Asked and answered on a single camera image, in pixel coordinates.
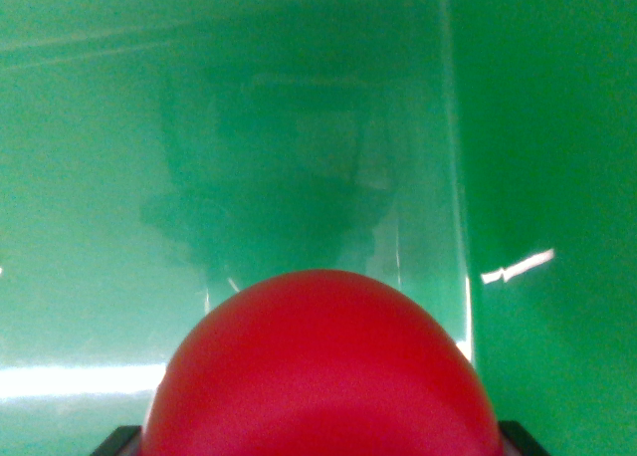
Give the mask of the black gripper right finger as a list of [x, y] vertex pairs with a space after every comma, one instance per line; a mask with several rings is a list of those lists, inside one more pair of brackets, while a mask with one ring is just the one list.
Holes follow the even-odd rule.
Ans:
[[499, 422], [505, 456], [549, 456], [548, 451], [517, 421]]

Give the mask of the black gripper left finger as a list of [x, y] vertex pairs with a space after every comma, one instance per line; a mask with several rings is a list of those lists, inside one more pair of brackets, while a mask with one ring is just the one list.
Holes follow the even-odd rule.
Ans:
[[92, 456], [138, 456], [140, 438], [140, 426], [119, 426], [92, 452]]

